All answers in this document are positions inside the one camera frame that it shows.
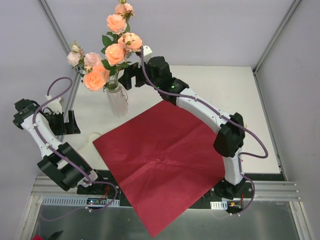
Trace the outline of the pink rose stem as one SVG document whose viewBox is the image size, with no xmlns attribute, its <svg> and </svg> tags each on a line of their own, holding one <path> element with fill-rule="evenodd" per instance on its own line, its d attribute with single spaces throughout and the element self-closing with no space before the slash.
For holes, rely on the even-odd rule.
<svg viewBox="0 0 320 240">
<path fill-rule="evenodd" d="M 84 86 L 90 91 L 99 91 L 110 81 L 110 71 L 103 65 L 86 65 L 84 70 L 85 74 L 82 81 Z"/>
<path fill-rule="evenodd" d="M 93 70 L 93 67 L 103 65 L 100 54 L 95 52 L 85 53 L 76 40 L 70 44 L 67 62 L 81 77 L 90 73 Z"/>
<path fill-rule="evenodd" d="M 104 54 L 102 65 L 108 72 L 108 81 L 104 88 L 115 91 L 119 85 L 120 71 L 129 67 L 128 59 L 133 55 L 139 55 L 143 46 L 142 39 L 135 33 L 125 32 L 115 34 L 107 32 L 102 36 L 104 48 L 101 52 Z"/>
<path fill-rule="evenodd" d="M 130 31 L 129 20 L 135 15 L 133 6 L 126 0 L 119 0 L 114 9 L 114 13 L 109 15 L 106 19 L 108 32 L 102 35 L 103 49 L 101 52 L 104 54 L 106 48 L 111 44 L 118 43 L 118 40 L 124 33 Z"/>
</svg>

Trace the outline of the brown red wrapping paper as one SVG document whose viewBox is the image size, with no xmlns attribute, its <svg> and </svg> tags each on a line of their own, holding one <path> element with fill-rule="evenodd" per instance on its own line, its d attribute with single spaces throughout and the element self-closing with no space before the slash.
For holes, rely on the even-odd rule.
<svg viewBox="0 0 320 240">
<path fill-rule="evenodd" d="M 155 237 L 224 178 L 215 139 L 200 119 L 161 101 L 93 144 Z"/>
</svg>

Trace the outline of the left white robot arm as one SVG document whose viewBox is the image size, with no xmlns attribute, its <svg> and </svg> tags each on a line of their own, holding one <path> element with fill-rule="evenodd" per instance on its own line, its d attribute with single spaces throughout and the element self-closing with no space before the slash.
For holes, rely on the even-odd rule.
<svg viewBox="0 0 320 240">
<path fill-rule="evenodd" d="M 106 183 L 99 178 L 83 157 L 70 146 L 62 143 L 57 136 L 80 134 L 73 110 L 68 111 L 68 122 L 64 122 L 64 113 L 43 112 L 41 106 L 30 99 L 21 99 L 14 104 L 17 113 L 13 123 L 26 130 L 39 147 L 42 160 L 37 163 L 39 169 L 61 189 L 68 191 L 77 186 L 89 188 L 99 195 L 105 191 Z"/>
</svg>

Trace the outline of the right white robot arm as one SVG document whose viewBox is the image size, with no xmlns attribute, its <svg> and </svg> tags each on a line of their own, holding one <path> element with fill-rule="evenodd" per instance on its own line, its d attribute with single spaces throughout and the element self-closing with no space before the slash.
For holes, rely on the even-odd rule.
<svg viewBox="0 0 320 240">
<path fill-rule="evenodd" d="M 162 56 L 152 57 L 143 65 L 134 63 L 125 68 L 119 82 L 130 90 L 132 78 L 135 78 L 136 87 L 155 87 L 163 100 L 188 111 L 213 130 L 216 134 L 213 148 L 222 156 L 225 171 L 223 180 L 214 190 L 217 195 L 229 200 L 241 194 L 246 181 L 239 159 L 245 138 L 243 117 L 237 112 L 222 112 L 198 97 L 187 83 L 172 75 L 169 64 Z"/>
</svg>

